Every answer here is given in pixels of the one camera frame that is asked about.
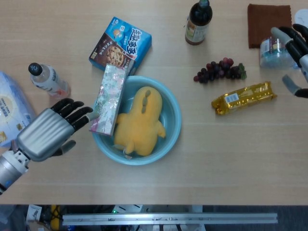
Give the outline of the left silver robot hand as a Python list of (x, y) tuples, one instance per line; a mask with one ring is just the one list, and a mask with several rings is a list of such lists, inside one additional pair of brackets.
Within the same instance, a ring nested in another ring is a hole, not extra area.
[(70, 151), (70, 137), (99, 114), (81, 101), (65, 98), (45, 109), (16, 138), (18, 150), (35, 162)]

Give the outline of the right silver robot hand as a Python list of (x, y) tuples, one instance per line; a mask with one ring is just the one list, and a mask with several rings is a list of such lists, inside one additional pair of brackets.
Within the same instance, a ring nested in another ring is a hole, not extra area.
[[(271, 34), (278, 38), (296, 62), (305, 79), (308, 78), (308, 28), (301, 24), (292, 27), (272, 27)], [(296, 97), (307, 98), (308, 89), (296, 85), (293, 80), (285, 75), (282, 81), (286, 88)]]

